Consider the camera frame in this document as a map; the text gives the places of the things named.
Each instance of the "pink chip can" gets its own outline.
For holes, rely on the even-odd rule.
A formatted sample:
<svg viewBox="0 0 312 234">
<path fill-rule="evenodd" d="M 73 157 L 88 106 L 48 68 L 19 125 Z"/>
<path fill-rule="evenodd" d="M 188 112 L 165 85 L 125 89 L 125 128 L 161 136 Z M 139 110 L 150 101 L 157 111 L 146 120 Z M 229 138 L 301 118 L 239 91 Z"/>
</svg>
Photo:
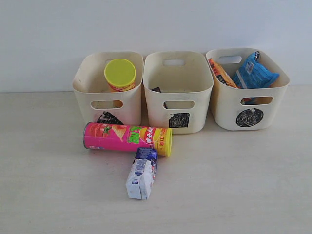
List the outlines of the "pink chip can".
<svg viewBox="0 0 312 234">
<path fill-rule="evenodd" d="M 156 149 L 159 155 L 170 156 L 171 128 L 88 123 L 83 132 L 87 149 L 136 152 L 138 148 Z"/>
</svg>

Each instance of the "storage bin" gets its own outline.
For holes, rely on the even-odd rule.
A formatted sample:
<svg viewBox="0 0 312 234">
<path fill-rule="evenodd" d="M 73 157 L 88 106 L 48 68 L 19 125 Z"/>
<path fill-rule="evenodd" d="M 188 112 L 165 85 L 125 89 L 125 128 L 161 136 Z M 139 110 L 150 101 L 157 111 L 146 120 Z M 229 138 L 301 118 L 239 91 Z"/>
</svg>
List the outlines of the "storage bin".
<svg viewBox="0 0 312 234">
<path fill-rule="evenodd" d="M 133 89 L 111 92 L 104 69 L 113 59 L 127 59 L 133 63 L 136 68 Z M 143 56 L 134 52 L 102 52 L 87 56 L 73 80 L 73 88 L 84 121 L 140 125 L 143 64 Z M 114 108 L 114 101 L 121 101 L 122 106 Z"/>
<path fill-rule="evenodd" d="M 207 59 L 221 63 L 229 76 L 233 77 L 236 70 L 253 52 L 252 48 L 217 49 L 206 54 Z M 210 109 L 216 123 L 228 130 L 257 130 L 269 127 L 275 117 L 284 93 L 289 84 L 289 78 L 278 65 L 264 52 L 260 52 L 260 63 L 271 72 L 279 73 L 278 79 L 270 88 L 264 89 L 236 89 L 226 86 L 214 77 Z M 222 64 L 221 59 L 238 61 Z M 258 98 L 258 105 L 242 105 L 243 98 Z"/>
<path fill-rule="evenodd" d="M 174 134 L 195 133 L 204 125 L 214 80 L 205 57 L 196 52 L 156 52 L 147 56 L 143 85 L 153 127 Z"/>
</svg>

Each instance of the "yellow cap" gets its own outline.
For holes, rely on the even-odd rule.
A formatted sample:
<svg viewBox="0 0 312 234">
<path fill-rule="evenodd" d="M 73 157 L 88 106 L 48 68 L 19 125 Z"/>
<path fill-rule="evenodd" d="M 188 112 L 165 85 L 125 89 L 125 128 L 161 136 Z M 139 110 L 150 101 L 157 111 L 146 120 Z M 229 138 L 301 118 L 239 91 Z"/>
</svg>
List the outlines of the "yellow cap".
<svg viewBox="0 0 312 234">
<path fill-rule="evenodd" d="M 170 157 L 170 154 L 171 154 L 171 144 L 172 144 L 172 129 L 171 128 L 167 128 L 166 149 L 165 149 L 166 157 Z"/>
<path fill-rule="evenodd" d="M 129 60 L 117 58 L 110 61 L 104 70 L 105 78 L 115 87 L 130 86 L 136 79 L 136 68 Z"/>
</svg>

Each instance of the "tabletop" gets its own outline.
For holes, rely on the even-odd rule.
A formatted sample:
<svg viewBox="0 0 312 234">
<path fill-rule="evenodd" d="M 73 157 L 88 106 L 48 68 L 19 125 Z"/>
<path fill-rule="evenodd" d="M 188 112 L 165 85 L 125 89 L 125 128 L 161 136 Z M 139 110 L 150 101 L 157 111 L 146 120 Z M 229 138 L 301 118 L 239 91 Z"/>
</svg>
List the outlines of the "tabletop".
<svg viewBox="0 0 312 234">
<path fill-rule="evenodd" d="M 148 200 L 135 153 L 87 150 L 73 92 L 0 94 L 1 234 L 312 233 L 312 86 L 290 86 L 271 127 L 173 135 Z"/>
</svg>

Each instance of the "white wall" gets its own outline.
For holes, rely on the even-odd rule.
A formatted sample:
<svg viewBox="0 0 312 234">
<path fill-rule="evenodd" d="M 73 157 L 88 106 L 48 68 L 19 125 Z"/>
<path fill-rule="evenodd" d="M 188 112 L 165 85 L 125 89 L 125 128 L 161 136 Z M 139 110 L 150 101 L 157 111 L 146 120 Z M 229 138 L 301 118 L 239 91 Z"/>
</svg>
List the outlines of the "white wall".
<svg viewBox="0 0 312 234">
<path fill-rule="evenodd" d="M 98 51 L 266 51 L 292 84 L 312 84 L 312 2 L 0 0 L 0 92 L 71 90 Z"/>
</svg>

